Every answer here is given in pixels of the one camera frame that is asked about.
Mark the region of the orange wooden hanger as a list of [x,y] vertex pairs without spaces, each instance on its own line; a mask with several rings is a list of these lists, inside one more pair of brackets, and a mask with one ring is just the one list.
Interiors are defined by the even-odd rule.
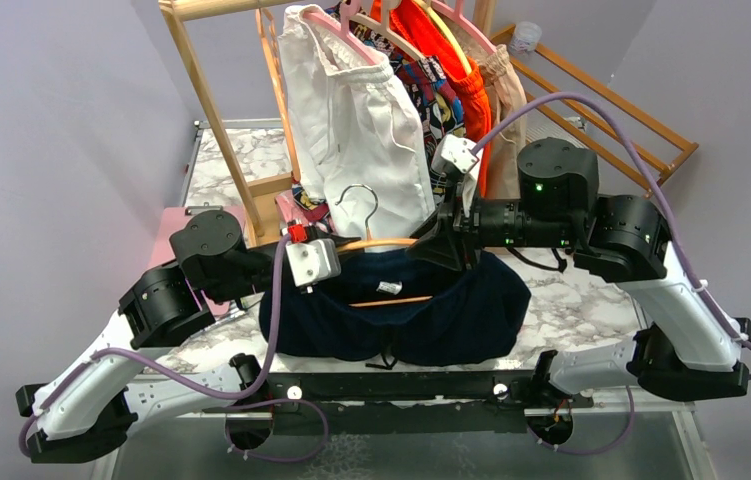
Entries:
[[[335,202],[335,205],[339,206],[343,202],[346,196],[346,193],[349,190],[354,189],[354,188],[363,188],[367,190],[371,194],[373,198],[373,202],[374,202],[372,210],[370,211],[370,213],[366,216],[364,220],[366,239],[353,241],[351,243],[338,247],[337,253],[348,253],[348,252],[356,251],[356,250],[365,250],[367,248],[384,247],[384,246],[410,247],[416,243],[416,240],[412,238],[373,239],[371,228],[370,228],[370,220],[379,208],[379,198],[378,198],[377,193],[370,186],[361,184],[361,183],[353,183],[345,187],[340,194],[340,198]],[[429,301],[431,299],[432,299],[432,296],[417,296],[417,297],[400,298],[400,299],[393,299],[393,300],[352,303],[351,307],[374,308],[374,307],[383,307],[383,306],[389,306],[389,305],[421,303],[421,302]]]

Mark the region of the navy blue shorts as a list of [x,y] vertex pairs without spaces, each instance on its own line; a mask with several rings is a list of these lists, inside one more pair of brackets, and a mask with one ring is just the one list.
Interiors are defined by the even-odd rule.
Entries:
[[335,278],[301,292],[283,274],[277,352],[388,366],[477,364],[513,349],[531,301],[490,252],[453,271],[404,251],[353,255]]

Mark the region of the wooden clothes rack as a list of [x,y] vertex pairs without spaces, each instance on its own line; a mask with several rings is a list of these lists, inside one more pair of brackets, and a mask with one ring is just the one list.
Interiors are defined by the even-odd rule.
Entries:
[[[244,231],[248,233],[246,243],[250,247],[268,245],[277,242],[280,238],[279,232],[282,227],[279,227],[279,225],[281,225],[281,219],[276,210],[274,198],[291,187],[293,183],[291,173],[279,174],[252,182],[246,181],[185,23],[239,12],[256,11],[259,8],[269,9],[270,7],[303,2],[305,1],[158,1],[160,12],[168,26],[202,110],[207,117],[209,128],[216,138],[228,171],[237,192],[240,194],[245,211]],[[471,21],[488,37],[491,32],[497,1],[474,2]]]

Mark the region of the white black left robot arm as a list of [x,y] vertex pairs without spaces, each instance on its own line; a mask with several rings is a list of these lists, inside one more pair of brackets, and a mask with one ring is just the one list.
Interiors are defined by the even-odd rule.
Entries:
[[[173,259],[142,274],[63,373],[18,389],[17,407],[25,420],[18,446],[30,461],[86,463],[118,449],[138,431],[185,413],[275,407],[266,383],[278,344],[282,280],[292,276],[297,285],[310,286],[338,275],[338,250],[347,239],[293,224],[278,242],[250,248],[239,220],[215,209],[192,217],[169,244]],[[160,363],[215,323],[212,303],[261,292],[270,301],[263,359],[237,354],[188,375]]]

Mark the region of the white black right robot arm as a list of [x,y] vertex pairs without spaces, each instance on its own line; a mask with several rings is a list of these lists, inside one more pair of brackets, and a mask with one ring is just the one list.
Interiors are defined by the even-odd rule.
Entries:
[[556,138],[518,153],[518,198],[486,199],[474,190],[476,150],[455,136],[438,146],[432,165],[444,175],[446,193],[413,234],[412,258],[466,270],[489,247],[568,249],[576,268],[628,293],[650,322],[629,340],[542,353],[527,399],[551,407],[585,390],[622,386],[677,402],[747,393],[750,372],[739,342],[751,321],[706,306],[653,203],[600,195],[596,154]]

